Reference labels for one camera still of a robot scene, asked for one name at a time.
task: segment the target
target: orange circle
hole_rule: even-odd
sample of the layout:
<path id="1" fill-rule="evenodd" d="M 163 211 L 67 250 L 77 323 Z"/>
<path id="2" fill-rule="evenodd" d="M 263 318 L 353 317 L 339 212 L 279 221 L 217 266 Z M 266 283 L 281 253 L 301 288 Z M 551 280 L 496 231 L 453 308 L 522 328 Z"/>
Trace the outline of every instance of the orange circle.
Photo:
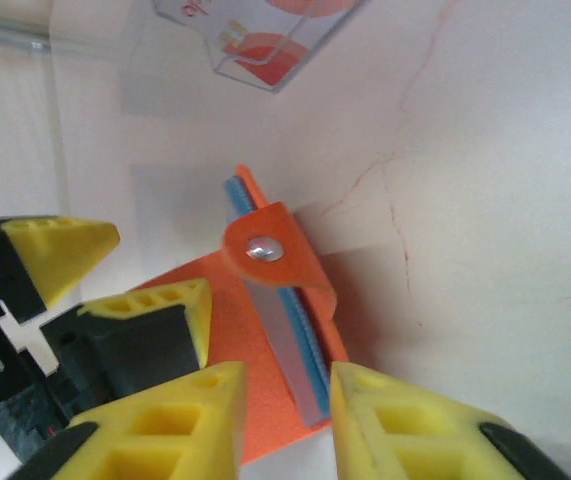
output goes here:
<path id="1" fill-rule="evenodd" d="M 356 5 L 357 0 L 267 0 L 271 6 L 294 15 L 326 17 Z"/>

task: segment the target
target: red logo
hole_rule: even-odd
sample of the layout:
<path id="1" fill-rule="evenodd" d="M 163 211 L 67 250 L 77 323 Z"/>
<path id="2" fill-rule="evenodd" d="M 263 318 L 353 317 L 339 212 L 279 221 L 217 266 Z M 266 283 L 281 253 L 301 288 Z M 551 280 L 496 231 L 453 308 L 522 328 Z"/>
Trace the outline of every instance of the red logo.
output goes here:
<path id="1" fill-rule="evenodd" d="M 199 13 L 202 13 L 203 15 L 209 15 L 209 13 L 207 13 L 203 7 L 201 7 L 202 2 L 203 0 L 187 0 L 187 4 L 181 8 L 183 15 L 186 17 L 193 17 Z"/>

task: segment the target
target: orange plastic piece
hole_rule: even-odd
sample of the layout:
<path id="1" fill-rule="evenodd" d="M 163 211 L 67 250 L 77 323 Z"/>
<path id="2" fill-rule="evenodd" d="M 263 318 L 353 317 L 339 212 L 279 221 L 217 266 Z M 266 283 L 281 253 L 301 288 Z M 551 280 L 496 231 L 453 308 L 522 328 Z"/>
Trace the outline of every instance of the orange plastic piece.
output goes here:
<path id="1" fill-rule="evenodd" d="M 333 361 L 347 361 L 347 354 L 332 320 L 336 294 L 307 239 L 283 204 L 266 206 L 246 167 L 239 167 L 236 173 L 259 210 L 228 226 L 221 251 L 167 272 L 143 287 L 198 277 L 209 281 L 213 302 L 209 364 L 229 360 L 247 364 L 243 452 L 243 463 L 247 463 L 325 428 L 327 422 L 312 428 L 303 425 L 242 277 L 272 287 L 298 287 L 328 367 Z M 284 257 L 271 264 L 248 261 L 247 240 L 259 235 L 278 240 L 286 252 Z"/>

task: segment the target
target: metal screw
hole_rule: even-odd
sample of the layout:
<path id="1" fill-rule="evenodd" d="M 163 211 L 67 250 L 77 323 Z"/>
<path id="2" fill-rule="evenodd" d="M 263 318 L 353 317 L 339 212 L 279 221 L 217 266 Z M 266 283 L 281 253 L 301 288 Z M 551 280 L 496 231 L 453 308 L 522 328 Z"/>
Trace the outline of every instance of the metal screw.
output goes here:
<path id="1" fill-rule="evenodd" d="M 247 244 L 247 255 L 261 262 L 275 262 L 283 256 L 283 247 L 271 237 L 257 237 Z"/>

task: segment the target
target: blue strip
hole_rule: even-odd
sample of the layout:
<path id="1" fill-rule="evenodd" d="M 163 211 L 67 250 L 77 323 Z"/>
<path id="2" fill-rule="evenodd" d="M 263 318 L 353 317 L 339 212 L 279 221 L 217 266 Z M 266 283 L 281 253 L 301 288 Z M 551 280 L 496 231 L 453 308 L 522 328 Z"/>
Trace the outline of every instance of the blue strip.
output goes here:
<path id="1" fill-rule="evenodd" d="M 236 218 L 256 210 L 256 205 L 240 177 L 235 176 L 225 182 L 225 192 L 235 210 Z M 329 375 L 307 311 L 294 288 L 278 288 L 277 293 L 287 312 L 318 409 L 324 417 L 327 417 L 329 415 Z"/>

